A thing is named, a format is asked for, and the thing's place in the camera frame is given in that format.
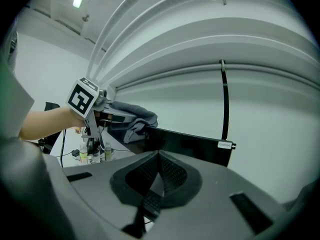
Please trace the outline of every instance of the table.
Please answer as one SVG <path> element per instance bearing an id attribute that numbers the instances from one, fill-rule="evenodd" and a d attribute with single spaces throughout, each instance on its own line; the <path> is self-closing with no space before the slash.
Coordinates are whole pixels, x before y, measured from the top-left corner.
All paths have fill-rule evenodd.
<path id="1" fill-rule="evenodd" d="M 54 143 L 52 150 L 50 152 L 51 156 L 54 156 L 58 159 L 59 164 L 60 164 L 60 153 L 61 153 L 63 136 L 64 134 L 62 131 L 59 137 L 57 138 L 56 142 Z M 121 158 L 126 158 L 129 156 L 135 155 L 133 152 L 131 152 L 129 149 L 123 146 L 120 142 L 118 142 L 115 138 L 113 138 L 106 131 L 106 129 L 101 133 L 101 136 L 104 142 L 109 142 L 111 145 L 111 148 L 115 149 L 112 159 L 121 159 Z M 75 159 L 70 152 L 72 152 L 73 150 L 78 150 L 82 142 L 83 142 L 82 134 L 77 134 L 75 131 L 75 128 L 70 128 L 66 130 L 65 140 L 64 140 L 64 149 L 63 149 L 64 156 L 62 157 L 63 167 L 81 166 L 80 161 Z M 96 161 L 95 159 L 99 159 L 99 158 L 94 157 L 94 159 L 92 160 L 92 162 L 97 163 L 98 161 Z"/>

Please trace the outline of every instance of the human arm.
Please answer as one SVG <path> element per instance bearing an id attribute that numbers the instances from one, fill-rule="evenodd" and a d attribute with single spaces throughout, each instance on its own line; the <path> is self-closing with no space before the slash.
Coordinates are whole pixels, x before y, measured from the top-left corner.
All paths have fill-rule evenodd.
<path id="1" fill-rule="evenodd" d="M 19 136 L 23 140 L 38 140 L 71 127 L 84 127 L 84 119 L 68 107 L 48 111 L 30 111 Z"/>

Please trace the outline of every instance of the white wall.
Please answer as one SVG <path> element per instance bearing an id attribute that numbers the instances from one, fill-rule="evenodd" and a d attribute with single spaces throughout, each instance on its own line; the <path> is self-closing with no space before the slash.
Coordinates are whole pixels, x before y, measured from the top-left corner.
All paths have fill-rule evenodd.
<path id="1" fill-rule="evenodd" d="M 65 106 L 76 79 L 86 75 L 89 61 L 48 42 L 19 33 L 15 75 L 34 99 L 31 110 L 46 102 Z"/>
<path id="2" fill-rule="evenodd" d="M 320 93 L 267 73 L 227 71 L 228 139 L 237 144 L 228 167 L 278 202 L 296 198 L 320 171 Z M 162 78 L 117 92 L 118 101 L 158 115 L 160 128 L 221 138 L 223 84 L 219 71 Z"/>

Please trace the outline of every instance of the black strap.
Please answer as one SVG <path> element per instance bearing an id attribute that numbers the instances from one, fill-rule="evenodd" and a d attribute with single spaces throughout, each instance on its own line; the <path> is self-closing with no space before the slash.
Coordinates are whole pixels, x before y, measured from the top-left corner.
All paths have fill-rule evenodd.
<path id="1" fill-rule="evenodd" d="M 225 67 L 221 67 L 221 75 L 223 82 L 223 101 L 224 101 L 224 111 L 223 111 L 223 128 L 222 128 L 222 140 L 226 140 L 228 137 L 229 128 L 229 91 Z"/>

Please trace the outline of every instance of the gray cloth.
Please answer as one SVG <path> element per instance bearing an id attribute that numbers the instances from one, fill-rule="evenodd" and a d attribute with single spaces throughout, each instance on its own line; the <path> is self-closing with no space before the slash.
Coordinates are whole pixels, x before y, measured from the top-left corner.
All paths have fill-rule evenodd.
<path id="1" fill-rule="evenodd" d="M 137 116 L 137 118 L 130 123 L 111 124 L 111 129 L 114 131 L 127 130 L 123 139 L 123 142 L 126 144 L 129 143 L 132 135 L 141 131 L 145 125 L 153 127 L 158 126 L 158 116 L 139 105 L 132 105 L 124 102 L 114 101 L 112 104 L 110 104 L 110 107 L 115 110 L 129 112 Z"/>

